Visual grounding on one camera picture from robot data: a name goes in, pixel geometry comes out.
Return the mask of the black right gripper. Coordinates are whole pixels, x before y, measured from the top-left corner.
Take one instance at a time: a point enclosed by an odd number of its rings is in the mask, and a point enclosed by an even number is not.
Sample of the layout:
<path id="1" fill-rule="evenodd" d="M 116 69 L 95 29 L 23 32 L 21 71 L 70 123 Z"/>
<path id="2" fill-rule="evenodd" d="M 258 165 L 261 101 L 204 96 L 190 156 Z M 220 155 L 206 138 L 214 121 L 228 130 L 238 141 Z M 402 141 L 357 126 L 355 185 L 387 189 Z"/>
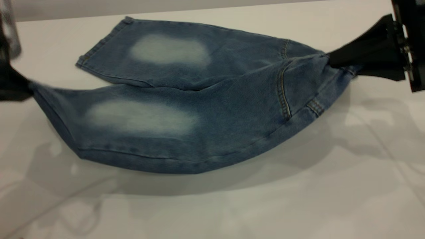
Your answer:
<path id="1" fill-rule="evenodd" d="M 425 89 L 425 2 L 393 0 L 396 20 L 406 28 L 404 48 L 410 53 L 408 68 L 413 93 Z M 384 15 L 357 39 L 328 54 L 330 65 L 342 67 L 364 65 L 357 74 L 405 80 L 404 55 L 399 47 L 400 27 L 392 15 Z"/>

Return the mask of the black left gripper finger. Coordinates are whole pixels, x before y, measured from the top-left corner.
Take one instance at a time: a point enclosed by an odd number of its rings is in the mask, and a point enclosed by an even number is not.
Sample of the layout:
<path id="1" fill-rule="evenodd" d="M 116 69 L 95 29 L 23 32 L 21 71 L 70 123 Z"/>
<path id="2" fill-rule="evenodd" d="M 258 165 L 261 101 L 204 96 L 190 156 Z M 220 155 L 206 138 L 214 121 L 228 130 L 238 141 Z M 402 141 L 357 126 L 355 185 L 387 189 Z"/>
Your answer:
<path id="1" fill-rule="evenodd" d="M 10 65 L 1 66 L 0 101 L 25 101 L 33 97 L 31 81 Z"/>

